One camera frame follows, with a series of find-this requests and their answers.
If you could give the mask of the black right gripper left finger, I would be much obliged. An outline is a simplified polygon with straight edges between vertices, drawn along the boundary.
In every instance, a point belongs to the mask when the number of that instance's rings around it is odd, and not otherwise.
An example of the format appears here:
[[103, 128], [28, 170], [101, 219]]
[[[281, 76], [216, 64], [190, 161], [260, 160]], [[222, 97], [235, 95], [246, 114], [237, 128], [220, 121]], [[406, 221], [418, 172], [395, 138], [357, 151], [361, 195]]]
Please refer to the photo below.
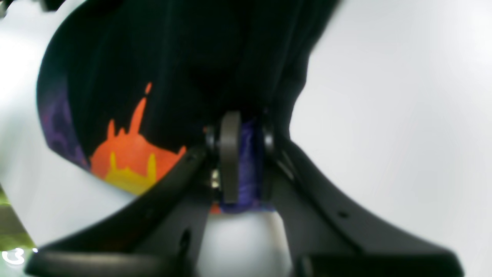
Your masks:
[[239, 202], [241, 114], [226, 112], [144, 195], [107, 219], [41, 247], [35, 277], [196, 277], [209, 210]]

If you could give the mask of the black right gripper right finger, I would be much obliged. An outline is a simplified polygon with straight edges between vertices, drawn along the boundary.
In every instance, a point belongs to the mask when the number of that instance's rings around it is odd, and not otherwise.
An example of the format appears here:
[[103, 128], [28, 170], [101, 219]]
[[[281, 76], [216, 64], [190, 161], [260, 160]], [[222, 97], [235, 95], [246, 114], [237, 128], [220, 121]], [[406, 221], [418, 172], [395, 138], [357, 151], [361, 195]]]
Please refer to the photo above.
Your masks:
[[340, 191], [272, 119], [261, 119], [264, 198], [281, 216], [295, 277], [462, 277], [450, 250], [380, 219]]

